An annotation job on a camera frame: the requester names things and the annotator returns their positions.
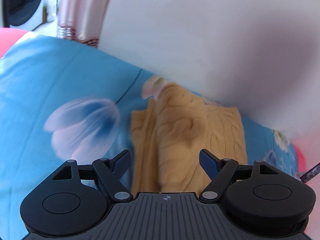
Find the round black door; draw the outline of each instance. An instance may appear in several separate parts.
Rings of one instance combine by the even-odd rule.
[[[34,15],[41,0],[4,0],[4,21],[9,27],[20,26]]]

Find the gray ribbed plate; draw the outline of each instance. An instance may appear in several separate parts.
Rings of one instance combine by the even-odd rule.
[[[48,240],[29,234],[24,240]],[[216,204],[203,204],[193,193],[140,193],[113,206],[95,228],[68,240],[266,240],[234,226]],[[283,240],[310,240],[298,234]]]

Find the pink curtain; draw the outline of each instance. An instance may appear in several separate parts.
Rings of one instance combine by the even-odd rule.
[[[109,0],[61,0],[57,37],[97,47]]]

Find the crosshair symbol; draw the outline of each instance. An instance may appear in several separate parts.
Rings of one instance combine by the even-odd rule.
[[[164,199],[165,201],[168,201],[168,200],[172,199],[172,197],[170,197],[170,196],[167,195],[167,196],[164,196],[163,199]]]

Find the white floor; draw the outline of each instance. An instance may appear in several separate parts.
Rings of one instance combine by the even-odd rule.
[[[53,22],[41,24],[34,30],[34,32],[42,35],[46,35],[46,36],[56,37],[57,27],[58,27],[58,21],[56,18],[55,21]]]

